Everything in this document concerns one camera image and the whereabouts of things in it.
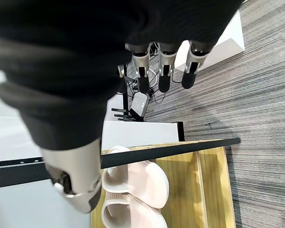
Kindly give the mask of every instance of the robotic finger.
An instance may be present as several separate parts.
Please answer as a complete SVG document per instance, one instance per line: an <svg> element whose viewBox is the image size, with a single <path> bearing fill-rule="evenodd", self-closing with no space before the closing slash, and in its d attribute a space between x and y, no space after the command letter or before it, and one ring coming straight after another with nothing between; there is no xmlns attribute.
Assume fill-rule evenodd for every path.
<svg viewBox="0 0 285 228"><path fill-rule="evenodd" d="M204 44L190 40L190 48L188 50L186 67L182 77L181 85L185 89L190 89L194 85L196 73L200 68L215 43Z"/></svg>
<svg viewBox="0 0 285 228"><path fill-rule="evenodd" d="M138 89L143 94L150 90L149 86L149 65L150 65L150 44L126 45L126 49L132 52L132 61L137 75Z"/></svg>
<svg viewBox="0 0 285 228"><path fill-rule="evenodd" d="M159 84L158 88L162 93L166 93L170 88L170 80L173 75L174 62L180 43L166 44L159 43Z"/></svg>

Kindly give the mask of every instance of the pink slipper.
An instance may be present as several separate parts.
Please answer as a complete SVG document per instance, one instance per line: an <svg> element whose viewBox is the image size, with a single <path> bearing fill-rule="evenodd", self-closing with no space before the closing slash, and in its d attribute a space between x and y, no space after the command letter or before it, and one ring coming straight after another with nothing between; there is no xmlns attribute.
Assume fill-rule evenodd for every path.
<svg viewBox="0 0 285 228"><path fill-rule="evenodd" d="M129 151L115 146L110 153ZM169 196L169 182L165 172L154 162L140 161L105 169L103 188L113 193L130 193L153 208L163 208Z"/></svg>
<svg viewBox="0 0 285 228"><path fill-rule="evenodd" d="M167 228L158 210L127 193L106 192L101 219L106 228Z"/></svg>

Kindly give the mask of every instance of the black fingertip pad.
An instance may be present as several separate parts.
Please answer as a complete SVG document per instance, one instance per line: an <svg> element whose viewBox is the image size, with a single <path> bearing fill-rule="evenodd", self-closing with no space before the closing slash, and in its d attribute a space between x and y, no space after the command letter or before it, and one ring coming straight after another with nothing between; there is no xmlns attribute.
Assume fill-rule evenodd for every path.
<svg viewBox="0 0 285 228"><path fill-rule="evenodd" d="M149 78L148 77L141 77L141 78L138 78L137 81L138 81L139 92L141 92L143 94L147 94L150 90Z"/></svg>
<svg viewBox="0 0 285 228"><path fill-rule="evenodd" d="M196 74L194 72L187 74L184 72L181 80L181 85L184 89L190 89L194 85Z"/></svg>
<svg viewBox="0 0 285 228"><path fill-rule="evenodd" d="M162 93L166 93L168 92L168 90L170 89L170 77L167 75L163 75L163 76L159 76L159 82L158 82L158 89L162 92Z"/></svg>

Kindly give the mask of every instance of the wooden shelf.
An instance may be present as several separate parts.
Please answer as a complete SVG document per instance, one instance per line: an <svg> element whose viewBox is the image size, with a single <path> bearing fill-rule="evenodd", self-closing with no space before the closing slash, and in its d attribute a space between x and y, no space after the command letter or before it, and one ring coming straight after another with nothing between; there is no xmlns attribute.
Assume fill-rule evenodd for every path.
<svg viewBox="0 0 285 228"><path fill-rule="evenodd" d="M130 148L141 150L201 141L165 143ZM235 228L228 166L224 147L159 158L170 186L169 199L161 213L169 228ZM93 228L104 228L101 199L91 213Z"/></svg>

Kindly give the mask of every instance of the striped carpet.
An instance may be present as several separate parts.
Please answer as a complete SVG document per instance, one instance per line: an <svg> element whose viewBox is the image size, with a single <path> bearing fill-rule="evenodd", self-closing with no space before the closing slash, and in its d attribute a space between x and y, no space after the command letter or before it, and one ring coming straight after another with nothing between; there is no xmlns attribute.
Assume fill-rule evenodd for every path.
<svg viewBox="0 0 285 228"><path fill-rule="evenodd" d="M228 149L237 227L285 228L285 0L250 0L240 14L246 51L199 72L192 89L173 83L145 120L183 121L186 140L240 137Z"/></svg>

